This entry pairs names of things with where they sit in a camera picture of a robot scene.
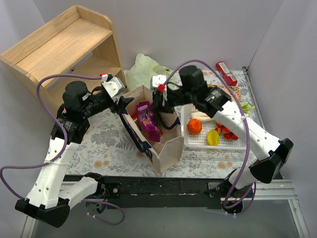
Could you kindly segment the purple snack packet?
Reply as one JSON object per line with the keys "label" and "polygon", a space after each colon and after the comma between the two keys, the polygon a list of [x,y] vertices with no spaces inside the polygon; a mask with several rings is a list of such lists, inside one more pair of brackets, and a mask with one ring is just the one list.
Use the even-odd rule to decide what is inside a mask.
{"label": "purple snack packet", "polygon": [[137,120],[142,134],[152,142],[160,142],[160,130],[156,126],[154,114],[150,110],[149,102],[140,102],[136,106]]}

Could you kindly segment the light green plastic bag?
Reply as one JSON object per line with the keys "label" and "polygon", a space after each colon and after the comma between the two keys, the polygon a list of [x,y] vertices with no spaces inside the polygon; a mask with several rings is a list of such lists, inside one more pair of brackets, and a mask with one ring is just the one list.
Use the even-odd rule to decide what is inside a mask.
{"label": "light green plastic bag", "polygon": [[160,65],[151,57],[137,54],[134,65],[125,72],[127,90],[132,91],[139,86],[145,86],[150,89],[153,76],[165,75],[169,77],[172,73],[173,70]]}

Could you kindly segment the orange tangerine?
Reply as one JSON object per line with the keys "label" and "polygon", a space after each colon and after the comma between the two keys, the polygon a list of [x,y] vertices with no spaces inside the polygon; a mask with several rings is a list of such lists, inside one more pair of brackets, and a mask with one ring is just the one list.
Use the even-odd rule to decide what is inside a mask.
{"label": "orange tangerine", "polygon": [[197,135],[202,131],[202,123],[198,119],[191,119],[187,123],[187,130],[189,133]]}

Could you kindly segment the green spring onions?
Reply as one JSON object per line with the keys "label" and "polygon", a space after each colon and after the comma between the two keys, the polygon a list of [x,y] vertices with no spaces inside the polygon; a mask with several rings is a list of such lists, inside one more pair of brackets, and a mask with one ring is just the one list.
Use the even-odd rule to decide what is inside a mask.
{"label": "green spring onions", "polygon": [[[249,112],[253,109],[255,109],[256,106],[251,105],[250,103],[243,104],[242,109],[245,114],[249,114]],[[214,121],[213,118],[210,118],[207,114],[202,113],[202,112],[193,112],[191,113],[191,119],[197,119],[200,122],[209,122],[209,121]]]}

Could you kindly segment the beige canvas tote bag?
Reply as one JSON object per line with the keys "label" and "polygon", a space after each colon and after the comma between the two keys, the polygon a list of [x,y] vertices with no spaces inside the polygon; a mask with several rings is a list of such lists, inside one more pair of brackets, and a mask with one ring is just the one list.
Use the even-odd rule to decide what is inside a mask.
{"label": "beige canvas tote bag", "polygon": [[154,171],[161,174],[178,163],[182,159],[184,146],[181,125],[177,124],[173,129],[167,130],[158,121],[158,128],[162,131],[160,141],[150,141],[132,119],[132,115],[136,113],[136,106],[139,103],[153,102],[153,92],[145,86],[139,86],[125,93],[123,98],[127,105],[120,112],[120,119],[139,152],[150,160]]}

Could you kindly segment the yellow bell pepper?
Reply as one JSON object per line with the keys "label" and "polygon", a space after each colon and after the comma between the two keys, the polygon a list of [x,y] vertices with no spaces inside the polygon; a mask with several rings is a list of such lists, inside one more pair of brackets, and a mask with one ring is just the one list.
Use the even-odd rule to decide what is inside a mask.
{"label": "yellow bell pepper", "polygon": [[207,133],[207,142],[210,146],[217,146],[219,144],[219,133],[216,130],[210,130]]}

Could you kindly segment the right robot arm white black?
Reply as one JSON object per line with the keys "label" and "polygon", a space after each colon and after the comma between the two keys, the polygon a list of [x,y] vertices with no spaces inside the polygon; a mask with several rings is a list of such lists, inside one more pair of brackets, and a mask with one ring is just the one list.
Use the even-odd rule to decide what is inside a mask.
{"label": "right robot arm white black", "polygon": [[261,128],[244,114],[237,99],[232,99],[219,87],[209,87],[196,66],[183,67],[179,76],[182,84],[176,89],[168,87],[166,76],[152,77],[151,108],[156,112],[170,113],[175,106],[192,104],[198,111],[226,126],[245,143],[246,151],[252,151],[256,157],[249,166],[244,163],[212,189],[214,196],[235,197],[244,187],[253,186],[257,181],[271,183],[287,162],[293,142],[288,138],[279,139]]}

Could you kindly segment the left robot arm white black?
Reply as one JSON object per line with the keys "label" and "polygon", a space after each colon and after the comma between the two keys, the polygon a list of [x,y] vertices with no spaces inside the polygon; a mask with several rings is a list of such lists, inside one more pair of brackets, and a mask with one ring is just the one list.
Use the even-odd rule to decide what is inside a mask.
{"label": "left robot arm white black", "polygon": [[102,79],[101,85],[89,92],[83,81],[67,84],[61,107],[44,160],[45,166],[26,198],[16,202],[15,209],[55,228],[66,221],[70,210],[86,197],[106,198],[107,186],[97,173],[87,173],[66,191],[60,191],[71,158],[88,130],[89,118],[110,108],[114,111],[122,103],[117,96],[125,90],[117,77]]}

